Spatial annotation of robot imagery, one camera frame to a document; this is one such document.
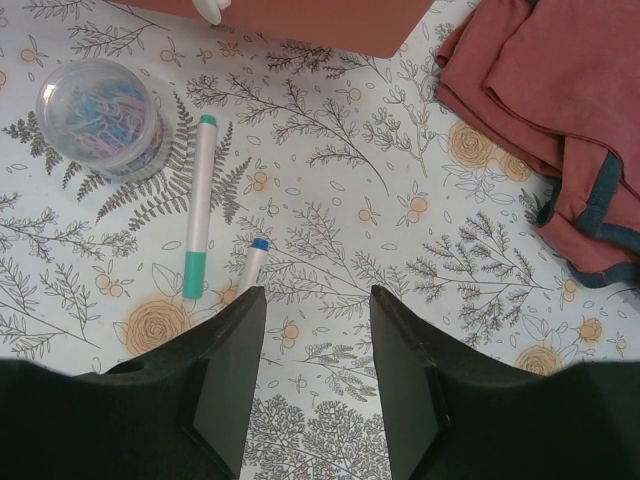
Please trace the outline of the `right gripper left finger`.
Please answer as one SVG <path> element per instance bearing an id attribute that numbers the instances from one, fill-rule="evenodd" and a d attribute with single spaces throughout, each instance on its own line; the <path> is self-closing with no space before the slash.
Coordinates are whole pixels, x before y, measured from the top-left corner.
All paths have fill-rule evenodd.
<path id="1" fill-rule="evenodd" d="M 238 478 L 265 323 L 265 293 L 253 287 L 103 374 L 3 361 L 2 477 Z"/>

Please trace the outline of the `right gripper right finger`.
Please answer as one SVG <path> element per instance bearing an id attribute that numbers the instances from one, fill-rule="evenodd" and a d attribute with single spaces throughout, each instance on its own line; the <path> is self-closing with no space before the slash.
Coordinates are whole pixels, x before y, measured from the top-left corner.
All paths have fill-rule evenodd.
<path id="1" fill-rule="evenodd" d="M 369 304 L 393 478 L 638 477 L 637 363 L 542 376 L 465 345 L 381 286 Z"/>

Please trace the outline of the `red drawer box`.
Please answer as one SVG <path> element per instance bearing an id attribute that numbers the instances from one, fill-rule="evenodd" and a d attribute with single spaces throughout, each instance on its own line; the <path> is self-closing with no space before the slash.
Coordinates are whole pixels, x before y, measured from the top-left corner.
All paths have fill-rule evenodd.
<path id="1" fill-rule="evenodd" d="M 123 0 L 124 6 L 390 58 L 432 0 Z"/>

